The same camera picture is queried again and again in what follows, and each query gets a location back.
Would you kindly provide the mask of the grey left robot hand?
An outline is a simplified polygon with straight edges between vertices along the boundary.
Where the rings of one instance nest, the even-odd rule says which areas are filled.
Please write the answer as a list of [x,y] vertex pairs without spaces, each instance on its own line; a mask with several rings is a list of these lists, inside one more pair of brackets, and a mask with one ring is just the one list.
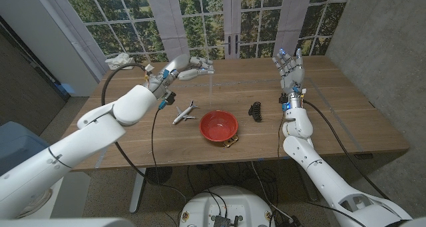
[[169,62],[157,75],[149,76],[143,86],[158,97],[161,90],[165,90],[176,79],[190,81],[196,77],[213,75],[214,73],[212,61],[182,54]]

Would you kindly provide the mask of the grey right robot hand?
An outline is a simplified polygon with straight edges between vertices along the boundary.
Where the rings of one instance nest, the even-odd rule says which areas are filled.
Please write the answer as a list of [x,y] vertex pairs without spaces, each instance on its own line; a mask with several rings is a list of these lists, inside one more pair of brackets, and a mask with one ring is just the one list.
[[296,57],[293,58],[281,48],[276,57],[272,58],[272,61],[281,76],[282,95],[279,98],[279,103],[282,104],[283,110],[300,108],[305,76],[302,50],[300,48],[297,49]]

